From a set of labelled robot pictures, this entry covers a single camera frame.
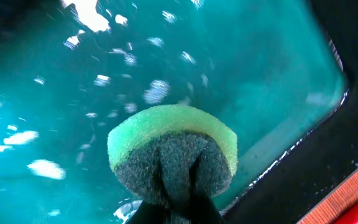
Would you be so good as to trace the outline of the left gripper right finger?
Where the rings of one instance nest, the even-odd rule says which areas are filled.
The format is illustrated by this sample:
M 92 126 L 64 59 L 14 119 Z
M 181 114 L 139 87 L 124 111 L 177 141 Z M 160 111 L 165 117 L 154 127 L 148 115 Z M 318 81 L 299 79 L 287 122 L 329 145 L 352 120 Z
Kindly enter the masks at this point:
M 183 207 L 181 215 L 192 223 L 196 224 L 227 224 L 215 207 L 210 197 L 196 193 L 195 182 L 197 180 L 196 172 L 200 160 L 196 159 L 190 167 L 190 200 Z

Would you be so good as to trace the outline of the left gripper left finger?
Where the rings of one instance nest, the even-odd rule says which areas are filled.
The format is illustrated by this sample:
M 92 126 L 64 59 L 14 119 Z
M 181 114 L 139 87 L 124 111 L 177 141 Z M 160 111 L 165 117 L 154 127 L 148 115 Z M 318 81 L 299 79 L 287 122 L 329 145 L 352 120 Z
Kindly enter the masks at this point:
M 127 188 L 142 199 L 129 223 L 165 223 L 170 202 L 159 158 L 132 154 L 125 168 Z

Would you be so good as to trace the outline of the green scrubbing sponge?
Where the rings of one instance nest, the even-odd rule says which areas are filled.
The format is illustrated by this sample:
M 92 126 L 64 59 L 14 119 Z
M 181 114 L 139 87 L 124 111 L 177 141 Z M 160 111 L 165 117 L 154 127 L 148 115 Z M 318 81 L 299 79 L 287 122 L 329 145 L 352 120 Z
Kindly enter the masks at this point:
M 215 116 L 187 105 L 158 105 L 113 128 L 111 170 L 144 201 L 186 205 L 192 194 L 225 192 L 237 170 L 237 135 Z

